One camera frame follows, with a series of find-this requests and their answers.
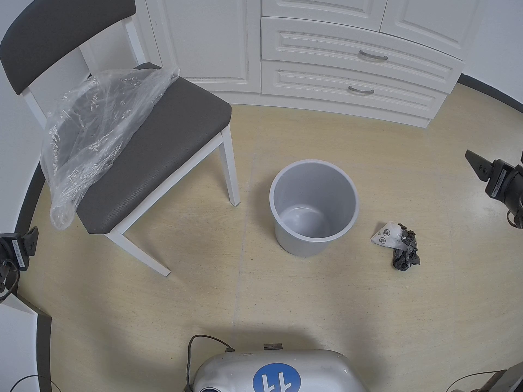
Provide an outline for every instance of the chair frame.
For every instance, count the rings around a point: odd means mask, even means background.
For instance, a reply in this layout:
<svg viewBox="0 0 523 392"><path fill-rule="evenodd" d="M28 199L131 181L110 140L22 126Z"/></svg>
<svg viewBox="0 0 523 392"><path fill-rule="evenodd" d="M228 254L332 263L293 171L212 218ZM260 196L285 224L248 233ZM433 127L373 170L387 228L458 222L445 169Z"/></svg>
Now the chair frame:
<svg viewBox="0 0 523 392"><path fill-rule="evenodd" d="M143 48L138 38L138 33L134 25L132 17L127 17L121 21L127 32L127 38L129 45L132 49L136 65L147 62ZM26 101L27 105L31 109L31 112L35 115L37 121L40 123L42 128L45 128L47 121L46 115L43 113L40 105L35 99L35 96L31 93L29 87L23 92L22 96ZM236 166L234 164L234 153L232 149L231 139L231 127L227 125L218 135L212 140L207 142L200 150L194 154L189 160L186 161L180 168L174 173L167 177L156 189L154 189L149 196L147 196L141 204L139 204L134 211L132 211L127 217L125 217L118 225L116 225L108 234L105 234L107 238L119 245L122 249L127 251L130 255L134 256L142 263L148 265L153 270L156 270L163 276L167 276L171 271L164 265L160 264L157 260L152 258L146 252L142 251L139 247L130 242L125 236L124 232L138 220L151 206L156 203L165 193L169 191L179 180L182 179L187 173L189 173L200 161L204 160L207 155L212 153L216 148L220 149L220 159L223 167L223 172L226 177L227 192L229 193L229 199L233 206L239 204L239 188L238 178L236 176Z"/></svg>

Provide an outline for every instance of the chair backrest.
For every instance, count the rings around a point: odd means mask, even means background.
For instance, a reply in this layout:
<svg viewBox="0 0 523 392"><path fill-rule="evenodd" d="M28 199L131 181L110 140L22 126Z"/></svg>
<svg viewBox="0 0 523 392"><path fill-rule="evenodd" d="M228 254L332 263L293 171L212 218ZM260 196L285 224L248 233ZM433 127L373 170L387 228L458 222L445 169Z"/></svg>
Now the chair backrest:
<svg viewBox="0 0 523 392"><path fill-rule="evenodd" d="M0 43L0 61L16 94L70 51L136 13L134 0L35 0Z"/></svg>

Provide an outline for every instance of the white drawer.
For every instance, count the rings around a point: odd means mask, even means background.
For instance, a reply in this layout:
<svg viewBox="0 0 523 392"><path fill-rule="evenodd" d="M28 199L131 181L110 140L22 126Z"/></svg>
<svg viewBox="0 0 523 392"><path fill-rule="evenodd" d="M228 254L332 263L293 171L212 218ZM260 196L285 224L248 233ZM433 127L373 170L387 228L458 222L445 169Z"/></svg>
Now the white drawer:
<svg viewBox="0 0 523 392"><path fill-rule="evenodd" d="M336 101L428 119L447 96L362 71L282 61L262 61L261 81L262 94Z"/></svg>
<svg viewBox="0 0 523 392"><path fill-rule="evenodd" d="M341 24L262 17L261 32L262 60L357 69L445 93L452 91L465 65L417 43Z"/></svg>

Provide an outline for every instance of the crumpled black plastic bag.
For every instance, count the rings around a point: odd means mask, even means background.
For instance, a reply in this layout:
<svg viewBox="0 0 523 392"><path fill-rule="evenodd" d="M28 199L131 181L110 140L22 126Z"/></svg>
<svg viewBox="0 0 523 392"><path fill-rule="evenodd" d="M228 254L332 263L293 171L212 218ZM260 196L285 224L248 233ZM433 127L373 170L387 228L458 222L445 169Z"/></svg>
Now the crumpled black plastic bag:
<svg viewBox="0 0 523 392"><path fill-rule="evenodd" d="M407 250L395 248L392 265L398 270L405 271L409 270L412 265L420 264L417 254L418 244L416 242L416 233L414 231L408 230L407 227L402 224L398 225L401 226L401 240L403 244L406 245Z"/></svg>

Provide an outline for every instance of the blue sticker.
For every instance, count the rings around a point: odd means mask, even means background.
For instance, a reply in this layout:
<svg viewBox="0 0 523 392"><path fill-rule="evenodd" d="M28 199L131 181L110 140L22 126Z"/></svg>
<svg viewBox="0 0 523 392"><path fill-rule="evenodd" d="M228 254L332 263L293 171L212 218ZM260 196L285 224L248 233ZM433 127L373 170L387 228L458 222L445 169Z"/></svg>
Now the blue sticker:
<svg viewBox="0 0 523 392"><path fill-rule="evenodd" d="M297 392L301 378L295 368L284 363L271 363L256 372L253 379L255 392Z"/></svg>

